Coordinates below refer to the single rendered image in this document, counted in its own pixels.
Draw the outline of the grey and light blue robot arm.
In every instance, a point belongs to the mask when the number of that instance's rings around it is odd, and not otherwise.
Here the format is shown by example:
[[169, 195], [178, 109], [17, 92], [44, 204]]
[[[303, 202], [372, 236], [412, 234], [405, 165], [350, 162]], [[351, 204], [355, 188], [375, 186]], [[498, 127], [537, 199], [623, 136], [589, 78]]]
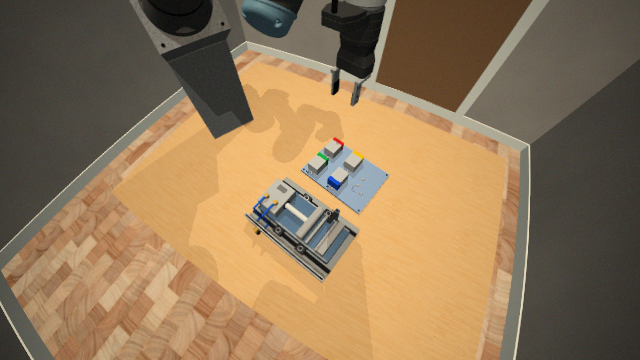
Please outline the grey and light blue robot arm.
[[[138, 0], [147, 18], [160, 30], [180, 37], [202, 31], [210, 21], [213, 0]], [[241, 13], [257, 31], [286, 36], [303, 0], [244, 0]]]

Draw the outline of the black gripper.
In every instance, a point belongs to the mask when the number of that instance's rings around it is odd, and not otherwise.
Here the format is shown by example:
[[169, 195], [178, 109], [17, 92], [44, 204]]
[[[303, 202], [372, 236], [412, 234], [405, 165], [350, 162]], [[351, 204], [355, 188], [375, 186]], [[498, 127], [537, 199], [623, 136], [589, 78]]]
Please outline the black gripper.
[[339, 92], [340, 70], [358, 77], [350, 104], [354, 106], [359, 101], [362, 83], [373, 72], [374, 50], [379, 40], [387, 0], [344, 1], [332, 0], [322, 9], [321, 25], [340, 32], [336, 66], [331, 69], [331, 95]]

